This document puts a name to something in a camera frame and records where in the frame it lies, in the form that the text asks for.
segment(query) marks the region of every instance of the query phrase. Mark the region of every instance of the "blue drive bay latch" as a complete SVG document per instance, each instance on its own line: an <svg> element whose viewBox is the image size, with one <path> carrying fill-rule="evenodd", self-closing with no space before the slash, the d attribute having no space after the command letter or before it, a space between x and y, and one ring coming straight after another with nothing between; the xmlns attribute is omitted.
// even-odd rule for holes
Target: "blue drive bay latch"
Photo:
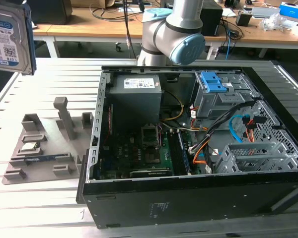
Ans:
<svg viewBox="0 0 298 238"><path fill-rule="evenodd" d="M202 72L201 79L209 93L225 93L227 91L221 84L221 79L214 72Z"/></svg>

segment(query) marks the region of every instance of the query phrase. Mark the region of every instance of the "hard drive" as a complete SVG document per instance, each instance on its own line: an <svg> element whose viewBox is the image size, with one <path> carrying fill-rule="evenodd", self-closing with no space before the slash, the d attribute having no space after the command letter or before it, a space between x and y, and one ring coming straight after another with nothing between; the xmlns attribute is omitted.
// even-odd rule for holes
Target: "hard drive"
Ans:
<svg viewBox="0 0 298 238"><path fill-rule="evenodd" d="M0 70L33 75L36 70L31 10L0 1Z"/></svg>

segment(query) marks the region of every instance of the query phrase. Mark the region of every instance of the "blue box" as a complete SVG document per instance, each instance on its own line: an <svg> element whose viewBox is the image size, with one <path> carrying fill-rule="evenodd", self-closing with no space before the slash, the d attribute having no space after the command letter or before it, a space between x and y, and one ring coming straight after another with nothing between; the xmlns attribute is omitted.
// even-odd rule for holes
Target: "blue box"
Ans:
<svg viewBox="0 0 298 238"><path fill-rule="evenodd" d="M298 5L282 2L279 8L280 15L298 18Z"/></svg>

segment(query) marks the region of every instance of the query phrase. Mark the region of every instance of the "label sticker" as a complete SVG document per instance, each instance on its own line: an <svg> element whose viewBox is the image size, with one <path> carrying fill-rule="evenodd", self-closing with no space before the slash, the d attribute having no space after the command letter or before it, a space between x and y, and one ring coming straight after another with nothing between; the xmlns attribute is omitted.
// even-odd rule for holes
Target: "label sticker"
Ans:
<svg viewBox="0 0 298 238"><path fill-rule="evenodd" d="M192 110L191 111L191 117L194 118L194 119L197 117L195 110Z"/></svg>
<svg viewBox="0 0 298 238"><path fill-rule="evenodd" d="M206 171L208 174L212 173L212 169L211 169L210 166L208 166L208 165L205 165L205 171Z"/></svg>
<svg viewBox="0 0 298 238"><path fill-rule="evenodd" d="M150 218L158 218L158 216L162 215L162 213L168 209L170 203L151 203L149 206L149 217Z"/></svg>
<svg viewBox="0 0 298 238"><path fill-rule="evenodd" d="M214 149L212 151L212 155L219 155L219 150L218 149Z"/></svg>
<svg viewBox="0 0 298 238"><path fill-rule="evenodd" d="M231 83L222 83L223 87L233 87Z"/></svg>
<svg viewBox="0 0 298 238"><path fill-rule="evenodd" d="M9 22L0 21L0 64L10 66L19 64L16 44L10 39L12 35L12 25Z"/></svg>
<svg viewBox="0 0 298 238"><path fill-rule="evenodd" d="M39 158L29 158L29 159L24 159L26 162L31 162L31 161L40 161Z"/></svg>
<svg viewBox="0 0 298 238"><path fill-rule="evenodd" d="M153 78L126 78L124 88L154 88Z"/></svg>

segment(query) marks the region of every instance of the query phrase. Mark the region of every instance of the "open computer tower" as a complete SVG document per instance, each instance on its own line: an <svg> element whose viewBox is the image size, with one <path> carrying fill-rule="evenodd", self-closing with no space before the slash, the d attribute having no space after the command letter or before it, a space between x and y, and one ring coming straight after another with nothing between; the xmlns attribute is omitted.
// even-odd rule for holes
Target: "open computer tower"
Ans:
<svg viewBox="0 0 298 238"><path fill-rule="evenodd" d="M100 229L278 214L298 123L252 68L104 67L78 192Z"/></svg>

